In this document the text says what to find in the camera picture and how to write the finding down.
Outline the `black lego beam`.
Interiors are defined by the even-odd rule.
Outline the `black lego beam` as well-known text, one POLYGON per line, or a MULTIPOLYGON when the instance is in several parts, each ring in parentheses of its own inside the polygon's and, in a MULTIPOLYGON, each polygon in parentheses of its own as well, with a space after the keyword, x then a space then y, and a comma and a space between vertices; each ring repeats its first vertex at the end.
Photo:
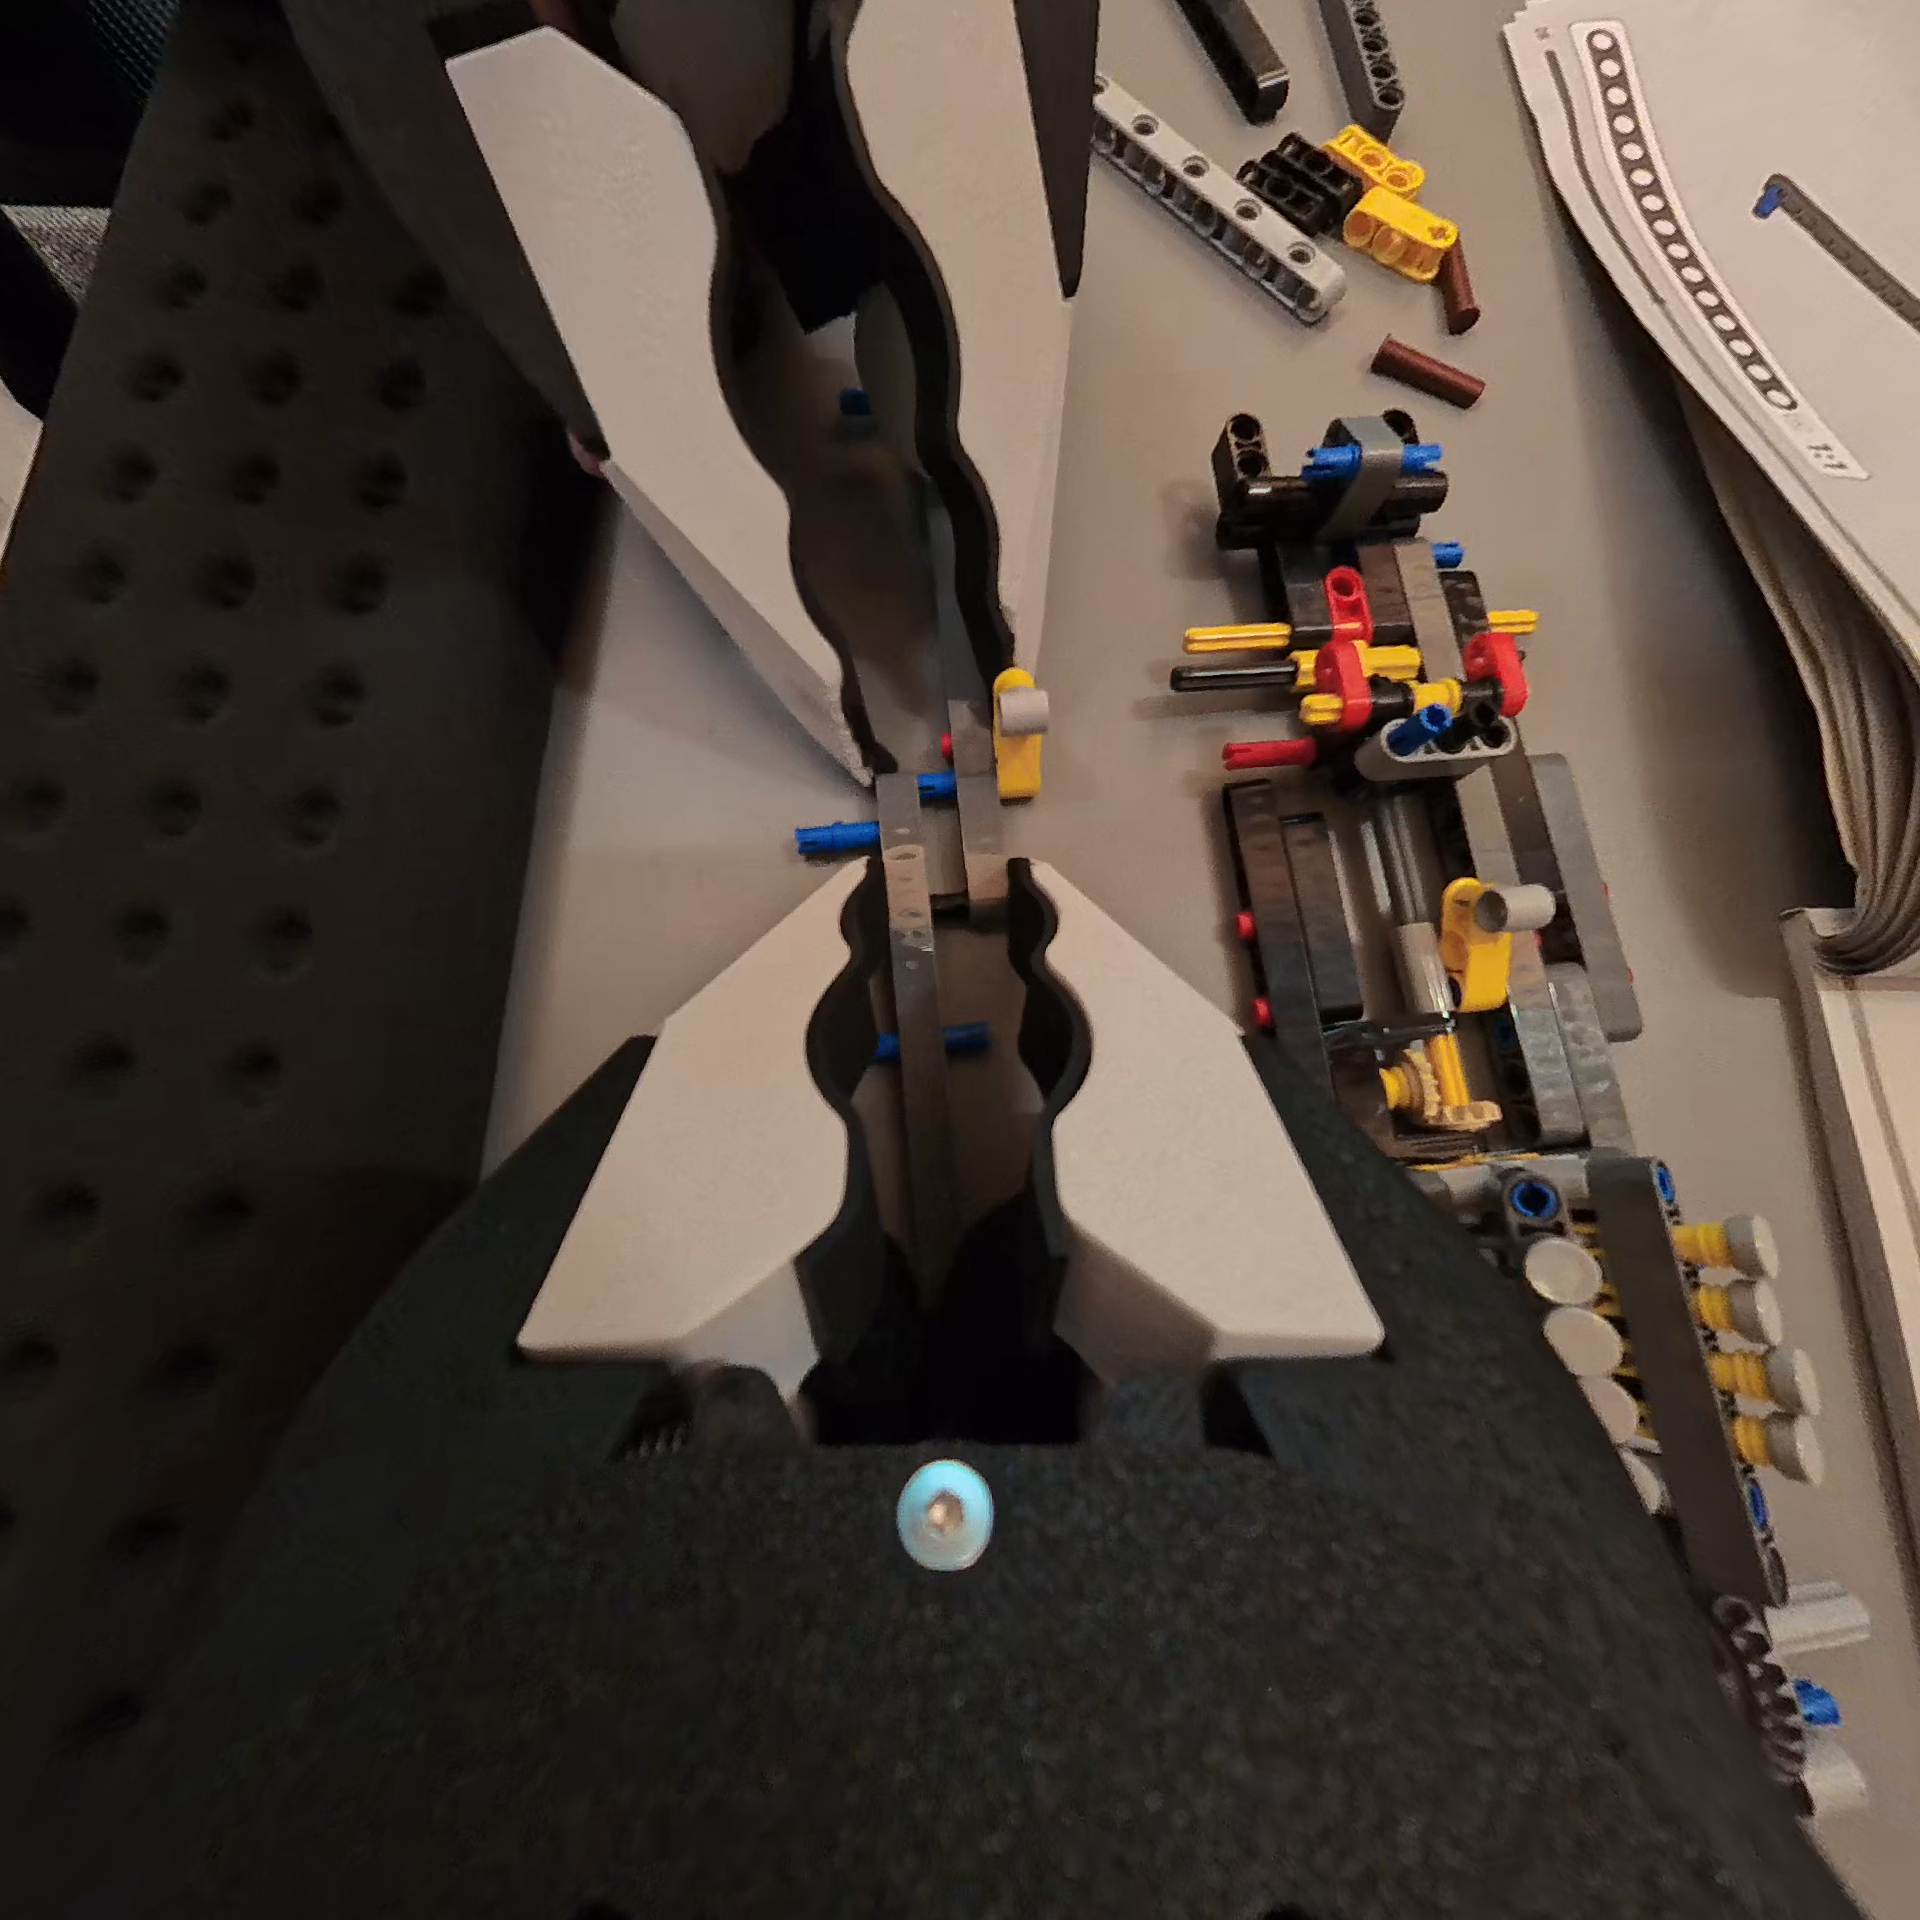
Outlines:
POLYGON ((1251 125, 1278 119, 1287 64, 1249 1, 1175 1, 1213 70, 1251 125))

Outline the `long dark grey lego beam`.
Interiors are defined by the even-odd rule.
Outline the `long dark grey lego beam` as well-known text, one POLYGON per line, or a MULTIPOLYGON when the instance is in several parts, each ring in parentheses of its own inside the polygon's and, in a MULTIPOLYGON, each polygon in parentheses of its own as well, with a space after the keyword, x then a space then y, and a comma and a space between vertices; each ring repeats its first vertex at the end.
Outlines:
POLYGON ((875 822, 890 926, 913 1268, 922 1298, 934 1302, 948 1278, 963 1215, 940 1017, 938 929, 927 878, 922 798, 911 775, 878 776, 875 822))

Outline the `dark grey short lego beam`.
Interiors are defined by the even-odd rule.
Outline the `dark grey short lego beam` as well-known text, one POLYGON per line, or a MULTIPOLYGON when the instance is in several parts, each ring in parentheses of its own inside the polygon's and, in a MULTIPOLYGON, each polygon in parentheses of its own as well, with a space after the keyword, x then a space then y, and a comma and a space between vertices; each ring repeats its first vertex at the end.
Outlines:
POLYGON ((1405 111, 1405 76, 1381 1, 1317 5, 1335 64, 1350 121, 1392 141, 1405 111))

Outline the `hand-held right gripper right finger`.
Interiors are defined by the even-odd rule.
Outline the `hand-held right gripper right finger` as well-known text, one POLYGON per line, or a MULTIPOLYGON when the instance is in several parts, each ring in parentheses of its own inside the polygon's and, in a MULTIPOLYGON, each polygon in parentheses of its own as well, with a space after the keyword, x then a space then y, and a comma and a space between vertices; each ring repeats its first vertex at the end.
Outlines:
POLYGON ((1378 1352, 1381 1314, 1235 1020, 1057 867, 1014 859, 1007 884, 1040 1094, 1029 1328, 1098 1378, 1378 1352))

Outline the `yellow lego connector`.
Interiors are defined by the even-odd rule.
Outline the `yellow lego connector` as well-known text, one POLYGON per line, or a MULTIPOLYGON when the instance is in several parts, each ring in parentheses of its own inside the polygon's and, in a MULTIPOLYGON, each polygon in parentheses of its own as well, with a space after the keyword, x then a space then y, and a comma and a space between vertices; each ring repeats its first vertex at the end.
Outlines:
POLYGON ((1321 152, 1359 184, 1359 199, 1340 217, 1342 246, 1407 281, 1435 282, 1457 249, 1459 226, 1421 199, 1424 166, 1359 123, 1324 140, 1321 152))

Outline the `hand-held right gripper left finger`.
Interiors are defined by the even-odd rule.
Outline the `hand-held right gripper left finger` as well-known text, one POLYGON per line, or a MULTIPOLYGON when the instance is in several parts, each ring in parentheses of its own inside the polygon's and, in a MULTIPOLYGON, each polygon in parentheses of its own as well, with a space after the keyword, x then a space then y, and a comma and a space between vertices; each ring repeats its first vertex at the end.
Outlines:
POLYGON ((851 959, 841 867, 682 1005, 645 1054, 516 1344, 537 1360, 810 1368, 802 1252, 848 1198, 849 1126, 806 1052, 851 959))

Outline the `light grey lego beam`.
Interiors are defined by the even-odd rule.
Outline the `light grey lego beam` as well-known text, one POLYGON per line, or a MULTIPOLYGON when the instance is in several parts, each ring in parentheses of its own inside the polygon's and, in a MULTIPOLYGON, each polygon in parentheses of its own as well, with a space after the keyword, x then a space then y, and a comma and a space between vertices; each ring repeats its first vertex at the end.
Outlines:
POLYGON ((1342 302, 1345 269, 1317 239, 1102 70, 1092 113, 1092 152, 1299 323, 1342 302))

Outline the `open instruction booklet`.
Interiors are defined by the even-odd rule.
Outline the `open instruction booklet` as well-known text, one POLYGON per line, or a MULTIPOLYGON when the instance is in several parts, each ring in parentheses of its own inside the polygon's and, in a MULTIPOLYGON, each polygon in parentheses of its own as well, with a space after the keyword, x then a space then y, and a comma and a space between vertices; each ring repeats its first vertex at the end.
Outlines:
POLYGON ((1855 1277, 1916 1364, 1916 5, 1526 5, 1504 45, 1817 715, 1854 900, 1786 942, 1855 1277))

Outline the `black lego connector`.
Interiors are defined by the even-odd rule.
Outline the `black lego connector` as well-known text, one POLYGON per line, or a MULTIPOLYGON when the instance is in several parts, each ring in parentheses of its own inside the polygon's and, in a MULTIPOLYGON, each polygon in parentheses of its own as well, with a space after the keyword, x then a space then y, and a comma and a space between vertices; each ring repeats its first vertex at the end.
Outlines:
POLYGON ((1245 158, 1236 182, 1310 239, 1339 237, 1370 182, 1300 132, 1245 158))

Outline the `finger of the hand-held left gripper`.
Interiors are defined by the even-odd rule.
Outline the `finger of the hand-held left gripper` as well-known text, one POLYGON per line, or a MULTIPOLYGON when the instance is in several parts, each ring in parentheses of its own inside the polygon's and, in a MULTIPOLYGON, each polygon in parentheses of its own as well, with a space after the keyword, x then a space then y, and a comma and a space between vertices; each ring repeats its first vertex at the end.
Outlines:
POLYGON ((834 5, 832 84, 973 660, 1035 664, 1081 281, 1081 7, 834 5))
POLYGON ((727 392, 733 258, 675 109, 546 25, 446 56, 446 80, 588 397, 620 499, 795 720, 874 783, 859 679, 802 593, 792 509, 727 392))

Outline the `black dimpled mat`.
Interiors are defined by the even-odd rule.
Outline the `black dimpled mat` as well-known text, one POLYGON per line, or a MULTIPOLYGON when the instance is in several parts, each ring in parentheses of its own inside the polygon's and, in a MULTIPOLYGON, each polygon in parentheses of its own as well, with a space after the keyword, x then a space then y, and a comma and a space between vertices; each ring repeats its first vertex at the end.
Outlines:
POLYGON ((592 501, 375 180, 416 52, 179 7, 12 528, 4 1819, 483 1157, 592 501))

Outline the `partly built lego chassis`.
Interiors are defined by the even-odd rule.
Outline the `partly built lego chassis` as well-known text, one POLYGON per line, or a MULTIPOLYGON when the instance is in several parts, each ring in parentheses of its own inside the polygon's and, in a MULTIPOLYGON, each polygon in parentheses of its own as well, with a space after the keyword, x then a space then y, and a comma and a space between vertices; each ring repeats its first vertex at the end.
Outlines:
POLYGON ((1292 466, 1260 420, 1213 445, 1214 539, 1268 621, 1189 627, 1180 697, 1282 700, 1220 748, 1251 1024, 1475 1240, 1580 1385, 1706 1610, 1737 1712, 1802 1820, 1865 1800, 1802 1649, 1866 1635, 1790 1582, 1772 1482, 1817 1487, 1811 1357, 1762 1216, 1693 1216, 1636 1153, 1616 1045, 1640 992, 1574 780, 1519 727, 1538 616, 1488 610, 1444 449, 1333 417, 1292 466))

